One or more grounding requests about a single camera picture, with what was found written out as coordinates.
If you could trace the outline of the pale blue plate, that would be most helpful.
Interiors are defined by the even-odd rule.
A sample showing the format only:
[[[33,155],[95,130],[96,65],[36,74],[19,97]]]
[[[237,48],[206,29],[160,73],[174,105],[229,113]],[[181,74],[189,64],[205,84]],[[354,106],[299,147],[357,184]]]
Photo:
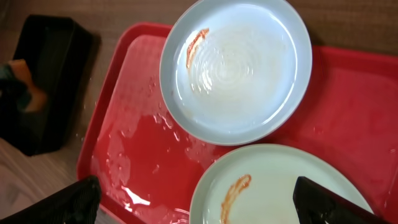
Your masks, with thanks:
[[[192,136],[216,145],[257,141],[283,125],[307,90],[312,44],[285,0],[201,0],[162,51],[162,97]]]
[[[300,176],[372,210],[342,173],[318,157],[293,147],[253,144],[225,154],[206,170],[193,193],[189,222],[298,223],[293,192]]]

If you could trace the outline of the right pale blue plate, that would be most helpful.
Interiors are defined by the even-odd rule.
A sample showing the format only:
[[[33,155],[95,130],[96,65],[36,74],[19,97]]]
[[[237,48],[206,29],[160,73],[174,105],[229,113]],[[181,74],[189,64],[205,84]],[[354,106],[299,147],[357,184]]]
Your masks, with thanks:
[[[342,173],[318,157],[293,147],[253,144],[225,154],[206,170],[193,193],[189,222],[298,223],[293,192],[300,176],[372,210]]]

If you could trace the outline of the black rectangular water tray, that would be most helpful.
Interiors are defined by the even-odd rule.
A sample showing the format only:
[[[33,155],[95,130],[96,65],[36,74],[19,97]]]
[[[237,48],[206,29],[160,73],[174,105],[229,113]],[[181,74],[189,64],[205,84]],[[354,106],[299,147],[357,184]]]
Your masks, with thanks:
[[[47,101],[40,111],[1,113],[1,139],[27,156],[61,148],[93,39],[69,17],[30,15],[25,20],[12,60],[26,61]]]

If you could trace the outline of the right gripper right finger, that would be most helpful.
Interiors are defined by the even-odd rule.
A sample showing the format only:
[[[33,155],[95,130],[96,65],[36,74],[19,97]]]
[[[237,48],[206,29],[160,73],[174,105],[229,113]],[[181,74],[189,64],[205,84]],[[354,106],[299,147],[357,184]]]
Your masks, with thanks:
[[[300,224],[389,224],[304,176],[296,180],[293,201]]]

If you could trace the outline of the top pale blue plate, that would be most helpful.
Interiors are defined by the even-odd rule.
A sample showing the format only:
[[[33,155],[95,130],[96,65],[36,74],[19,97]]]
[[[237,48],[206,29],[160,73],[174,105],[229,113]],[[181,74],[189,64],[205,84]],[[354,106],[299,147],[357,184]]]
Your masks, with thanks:
[[[312,44],[285,0],[201,0],[162,51],[162,97],[192,136],[216,145],[257,141],[283,125],[307,90]]]

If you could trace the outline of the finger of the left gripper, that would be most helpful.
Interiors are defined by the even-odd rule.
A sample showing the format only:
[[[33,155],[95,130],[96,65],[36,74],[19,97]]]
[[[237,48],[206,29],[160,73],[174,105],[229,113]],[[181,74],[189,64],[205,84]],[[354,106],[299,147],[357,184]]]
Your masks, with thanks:
[[[11,105],[27,107],[27,86],[20,81],[1,79],[1,107]]]

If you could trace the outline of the red plastic tray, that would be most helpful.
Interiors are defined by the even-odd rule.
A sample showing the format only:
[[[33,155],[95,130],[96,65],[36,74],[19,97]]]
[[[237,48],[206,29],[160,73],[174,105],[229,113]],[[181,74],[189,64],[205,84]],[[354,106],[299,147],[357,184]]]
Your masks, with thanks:
[[[122,223],[186,223],[199,178],[229,152],[168,113],[159,62],[169,32],[138,23],[121,36],[77,162],[77,177],[99,178],[102,209]],[[323,159],[396,223],[397,58],[315,46],[305,98],[264,142]]]

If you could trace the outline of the orange green scrub sponge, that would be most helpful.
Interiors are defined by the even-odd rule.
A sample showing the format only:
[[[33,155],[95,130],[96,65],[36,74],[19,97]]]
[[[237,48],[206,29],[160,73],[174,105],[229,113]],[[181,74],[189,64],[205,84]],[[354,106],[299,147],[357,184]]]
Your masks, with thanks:
[[[1,64],[1,79],[20,81],[27,86],[27,107],[17,108],[15,105],[1,107],[1,113],[14,110],[20,113],[32,113],[40,111],[45,106],[47,95],[34,84],[32,74],[24,59],[10,60]]]

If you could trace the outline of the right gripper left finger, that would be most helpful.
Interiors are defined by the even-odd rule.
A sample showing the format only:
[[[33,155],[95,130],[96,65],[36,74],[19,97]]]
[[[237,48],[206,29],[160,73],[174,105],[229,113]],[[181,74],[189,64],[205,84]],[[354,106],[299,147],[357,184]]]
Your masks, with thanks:
[[[1,224],[94,224],[101,201],[97,176],[90,175],[1,220]]]

